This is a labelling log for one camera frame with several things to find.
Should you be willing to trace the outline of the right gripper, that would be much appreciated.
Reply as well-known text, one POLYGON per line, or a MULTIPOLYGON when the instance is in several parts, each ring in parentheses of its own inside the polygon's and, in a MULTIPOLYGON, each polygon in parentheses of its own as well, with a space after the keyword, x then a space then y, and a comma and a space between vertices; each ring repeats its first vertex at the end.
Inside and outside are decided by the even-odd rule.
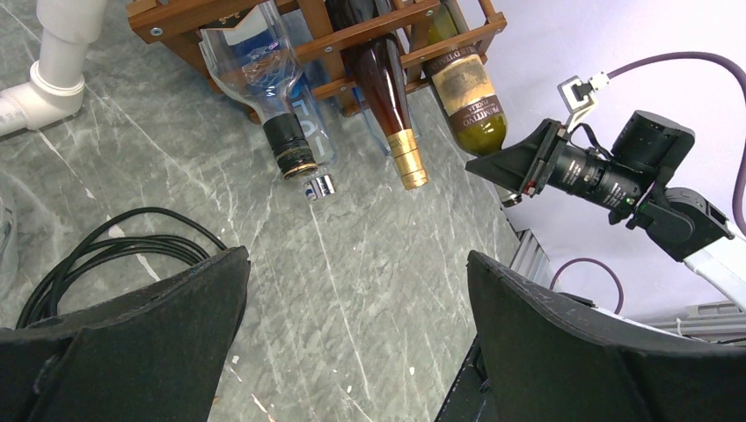
POLYGON ((470 173, 510 193, 533 197, 545 187, 608 210, 632 210, 653 177, 605 156, 596 144, 581 149, 560 122, 545 119, 523 141, 465 165, 470 173))

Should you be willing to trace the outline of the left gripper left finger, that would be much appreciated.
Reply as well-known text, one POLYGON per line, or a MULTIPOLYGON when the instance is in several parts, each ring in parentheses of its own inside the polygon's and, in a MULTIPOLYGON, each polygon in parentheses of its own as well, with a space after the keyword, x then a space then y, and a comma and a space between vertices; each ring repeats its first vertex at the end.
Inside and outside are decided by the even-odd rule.
POLYGON ((1 333, 4 421, 204 421, 247 300, 245 247, 1 333))

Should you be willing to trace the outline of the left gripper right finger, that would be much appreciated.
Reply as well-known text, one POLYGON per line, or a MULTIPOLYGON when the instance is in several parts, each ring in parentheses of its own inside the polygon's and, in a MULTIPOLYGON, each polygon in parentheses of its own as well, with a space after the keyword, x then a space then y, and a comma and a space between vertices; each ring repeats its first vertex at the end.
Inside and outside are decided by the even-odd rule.
POLYGON ((500 421, 742 421, 745 351, 654 331, 471 251, 468 290, 500 421))

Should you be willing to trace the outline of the dark green wine bottle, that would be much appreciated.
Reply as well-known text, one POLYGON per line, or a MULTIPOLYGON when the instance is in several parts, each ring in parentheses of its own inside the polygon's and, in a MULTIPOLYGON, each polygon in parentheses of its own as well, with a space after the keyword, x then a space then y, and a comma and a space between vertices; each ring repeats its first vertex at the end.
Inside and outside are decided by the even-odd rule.
POLYGON ((480 49, 493 35, 456 47, 424 64, 457 146, 473 156, 501 150, 508 123, 480 49))

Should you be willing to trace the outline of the brown gold-capped wine bottle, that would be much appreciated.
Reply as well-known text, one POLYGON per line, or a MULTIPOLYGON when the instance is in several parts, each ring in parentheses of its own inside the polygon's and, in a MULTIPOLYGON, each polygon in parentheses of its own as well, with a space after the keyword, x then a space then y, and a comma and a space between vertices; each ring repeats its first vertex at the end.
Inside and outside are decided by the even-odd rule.
POLYGON ((396 34, 346 48, 341 57, 386 137, 402 185, 424 186, 428 174, 415 141, 396 34))

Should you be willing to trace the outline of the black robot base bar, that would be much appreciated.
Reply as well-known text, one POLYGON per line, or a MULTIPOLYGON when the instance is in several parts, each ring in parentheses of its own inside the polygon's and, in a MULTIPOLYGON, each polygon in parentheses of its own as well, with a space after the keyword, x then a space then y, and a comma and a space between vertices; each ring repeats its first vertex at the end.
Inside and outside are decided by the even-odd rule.
POLYGON ((476 336, 446 395, 435 421, 497 421, 492 384, 476 336))

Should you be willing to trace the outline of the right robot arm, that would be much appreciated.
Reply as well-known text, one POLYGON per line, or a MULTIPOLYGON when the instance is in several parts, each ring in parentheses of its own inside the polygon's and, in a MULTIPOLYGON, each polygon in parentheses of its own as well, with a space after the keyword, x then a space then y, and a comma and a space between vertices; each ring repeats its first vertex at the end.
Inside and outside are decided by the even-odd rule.
POLYGON ((694 132, 660 115, 636 111, 611 149, 586 123, 589 147, 575 131, 543 120, 523 141, 469 161, 465 169, 517 196, 546 186, 608 210, 611 225, 641 228, 668 256, 745 308, 745 236, 690 188, 667 184, 691 151, 694 132))

